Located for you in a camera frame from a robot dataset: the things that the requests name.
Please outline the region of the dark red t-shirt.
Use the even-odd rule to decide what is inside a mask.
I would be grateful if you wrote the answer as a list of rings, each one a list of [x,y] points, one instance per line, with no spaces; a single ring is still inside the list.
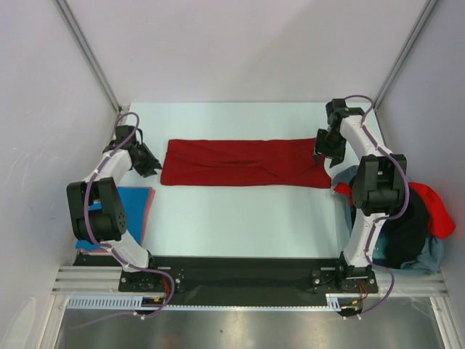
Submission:
[[[324,157],[315,139],[170,140],[161,184],[167,186],[290,185],[328,189]]]

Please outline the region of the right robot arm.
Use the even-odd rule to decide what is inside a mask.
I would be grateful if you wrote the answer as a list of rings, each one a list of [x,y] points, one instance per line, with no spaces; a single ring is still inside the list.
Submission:
[[[312,283],[316,292],[355,293],[376,283],[373,250],[381,229],[408,207],[407,161],[371,134],[365,123],[369,110],[349,107],[346,99],[335,98],[326,104],[325,111],[328,126],[318,130],[313,157],[332,168],[344,161],[347,146],[355,152],[359,165],[351,198],[356,215],[349,242],[331,276],[317,270]]]

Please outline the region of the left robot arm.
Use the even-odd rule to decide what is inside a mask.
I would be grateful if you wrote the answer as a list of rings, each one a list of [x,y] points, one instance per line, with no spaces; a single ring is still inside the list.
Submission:
[[[78,246],[111,254],[125,271],[136,272],[136,283],[150,291],[161,281],[160,272],[149,266],[151,253],[142,245],[155,190],[122,186],[124,175],[132,170],[150,177],[161,165],[144,144],[141,129],[118,126],[97,168],[67,186],[68,208]]]

